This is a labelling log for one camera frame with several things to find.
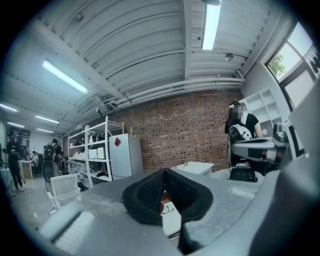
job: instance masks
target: refrigerator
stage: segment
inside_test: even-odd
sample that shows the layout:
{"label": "refrigerator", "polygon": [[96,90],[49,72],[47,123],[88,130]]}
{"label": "refrigerator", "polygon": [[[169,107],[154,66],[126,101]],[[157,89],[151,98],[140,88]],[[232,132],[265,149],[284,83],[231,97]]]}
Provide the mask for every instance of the refrigerator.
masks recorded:
{"label": "refrigerator", "polygon": [[113,180],[144,171],[139,137],[127,133],[109,137],[109,153]]}

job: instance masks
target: fluorescent light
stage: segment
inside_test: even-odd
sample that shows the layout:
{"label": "fluorescent light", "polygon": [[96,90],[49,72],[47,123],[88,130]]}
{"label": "fluorescent light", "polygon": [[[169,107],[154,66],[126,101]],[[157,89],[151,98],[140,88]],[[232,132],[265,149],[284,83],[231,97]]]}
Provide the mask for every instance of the fluorescent light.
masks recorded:
{"label": "fluorescent light", "polygon": [[14,111],[14,112],[17,112],[16,109],[12,108],[12,107],[9,107],[9,106],[6,106],[6,105],[3,105],[0,103],[0,107],[4,108],[4,109],[7,109],[7,110],[11,110],[11,111]]}
{"label": "fluorescent light", "polygon": [[42,63],[42,67],[48,70],[50,73],[54,74],[56,77],[60,78],[62,81],[65,81],[67,84],[71,85],[73,88],[77,89],[78,91],[82,92],[83,94],[87,94],[89,91],[83,87],[81,84],[67,76],[65,73],[61,72],[55,66],[50,64],[48,61],[44,61]]}
{"label": "fluorescent light", "polygon": [[56,124],[60,124],[59,121],[51,120],[51,119],[48,119],[48,118],[45,118],[45,117],[42,117],[42,116],[36,115],[35,117],[36,117],[36,118],[43,119],[43,120],[47,120],[47,121],[50,121],[50,122],[53,122],[53,123],[56,123]]}
{"label": "fluorescent light", "polygon": [[25,128],[24,126],[20,125],[20,124],[16,124],[16,123],[13,123],[13,122],[8,122],[9,125],[12,125],[12,126],[18,126],[18,127],[22,127],[22,128]]}
{"label": "fluorescent light", "polygon": [[43,132],[47,132],[47,133],[53,133],[53,131],[50,131],[50,130],[42,130],[42,129],[39,129],[39,128],[37,128],[37,130],[43,131]]}
{"label": "fluorescent light", "polygon": [[214,47],[219,16],[220,16],[220,5],[209,5],[206,6],[206,20],[205,20],[205,29],[204,29],[204,38],[202,49],[203,50],[212,50]]}

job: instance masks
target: floor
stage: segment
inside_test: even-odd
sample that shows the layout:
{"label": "floor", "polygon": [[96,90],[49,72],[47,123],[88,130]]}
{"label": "floor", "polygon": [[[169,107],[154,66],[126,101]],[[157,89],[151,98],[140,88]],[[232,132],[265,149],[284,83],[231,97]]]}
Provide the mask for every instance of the floor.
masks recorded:
{"label": "floor", "polygon": [[24,192],[19,191],[11,198],[12,209],[28,228],[37,229],[48,220],[53,206],[42,176],[26,179],[25,186]]}

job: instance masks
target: black pants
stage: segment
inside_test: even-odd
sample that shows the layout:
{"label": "black pants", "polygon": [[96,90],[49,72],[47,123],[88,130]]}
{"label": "black pants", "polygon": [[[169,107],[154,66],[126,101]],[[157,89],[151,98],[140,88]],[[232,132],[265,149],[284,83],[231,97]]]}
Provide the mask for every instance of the black pants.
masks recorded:
{"label": "black pants", "polygon": [[19,163],[9,163],[9,169],[13,178],[14,186],[18,188],[18,183],[22,187]]}

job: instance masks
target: tree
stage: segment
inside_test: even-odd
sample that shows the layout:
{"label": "tree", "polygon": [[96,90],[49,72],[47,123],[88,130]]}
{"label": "tree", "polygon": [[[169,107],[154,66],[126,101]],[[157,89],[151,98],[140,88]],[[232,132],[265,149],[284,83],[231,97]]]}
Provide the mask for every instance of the tree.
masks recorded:
{"label": "tree", "polygon": [[269,68],[272,70],[276,77],[279,77],[280,75],[286,72],[286,67],[281,63],[283,59],[283,55],[278,54],[269,64]]}

